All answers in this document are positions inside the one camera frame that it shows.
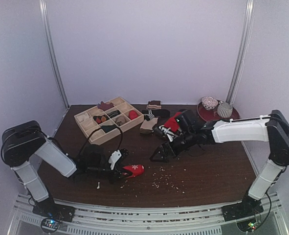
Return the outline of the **red sock with stripes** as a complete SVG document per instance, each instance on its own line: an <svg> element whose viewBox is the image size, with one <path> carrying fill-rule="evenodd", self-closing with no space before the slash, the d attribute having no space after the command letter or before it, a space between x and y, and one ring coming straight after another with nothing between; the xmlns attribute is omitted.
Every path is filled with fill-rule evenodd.
<svg viewBox="0 0 289 235"><path fill-rule="evenodd" d="M134 178L145 172L144 166L141 164L127 165L123 168L128 171L122 174L126 178Z"/></svg>

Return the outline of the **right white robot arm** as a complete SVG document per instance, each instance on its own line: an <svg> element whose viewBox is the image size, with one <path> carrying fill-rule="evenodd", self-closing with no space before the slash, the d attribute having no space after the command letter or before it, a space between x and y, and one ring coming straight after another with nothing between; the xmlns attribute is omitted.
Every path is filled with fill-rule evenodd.
<svg viewBox="0 0 289 235"><path fill-rule="evenodd" d="M249 216L257 209L257 201L289 166L289 123L279 110L258 117L220 119L207 123L200 123L191 110L184 110L174 119L179 130L172 131L165 125L154 129L167 141L154 151L151 162L166 163L194 145L236 141L268 143L266 163L248 189L244 201L239 204L238 211L243 216Z"/></svg>

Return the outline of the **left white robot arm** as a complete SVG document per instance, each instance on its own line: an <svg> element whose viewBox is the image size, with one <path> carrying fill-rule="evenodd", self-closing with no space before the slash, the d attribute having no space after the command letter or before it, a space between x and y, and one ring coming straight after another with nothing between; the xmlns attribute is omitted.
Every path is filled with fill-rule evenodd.
<svg viewBox="0 0 289 235"><path fill-rule="evenodd" d="M103 172L112 180L133 174L120 165L127 150L117 149L106 159L97 149L88 154L80 149L79 155L72 158L58 146L53 137L42 131L35 120L6 129L1 139L2 161L15 172L32 198L39 203L40 211L47 217L54 217L58 213L58 206L49 200L49 190L30 163L32 157L45 161L66 178L94 171Z"/></svg>

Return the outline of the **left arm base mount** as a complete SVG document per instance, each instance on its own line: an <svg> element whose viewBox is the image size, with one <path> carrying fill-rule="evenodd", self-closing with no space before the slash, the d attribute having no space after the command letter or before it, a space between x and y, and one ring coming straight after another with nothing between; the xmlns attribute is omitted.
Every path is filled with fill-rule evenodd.
<svg viewBox="0 0 289 235"><path fill-rule="evenodd" d="M35 202L32 212L44 217L40 228L44 233L52 234L62 227L63 222L72 222L75 208L55 202Z"/></svg>

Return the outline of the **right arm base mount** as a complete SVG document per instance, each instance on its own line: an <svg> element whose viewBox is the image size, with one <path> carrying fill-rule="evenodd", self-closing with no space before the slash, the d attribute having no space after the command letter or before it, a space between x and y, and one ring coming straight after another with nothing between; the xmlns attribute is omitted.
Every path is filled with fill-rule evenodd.
<svg viewBox="0 0 289 235"><path fill-rule="evenodd" d="M249 233L257 229L262 222L261 213L264 211L261 205L254 209L246 208L243 203L236 203L222 207L222 215L225 222L236 220L237 228L241 232Z"/></svg>

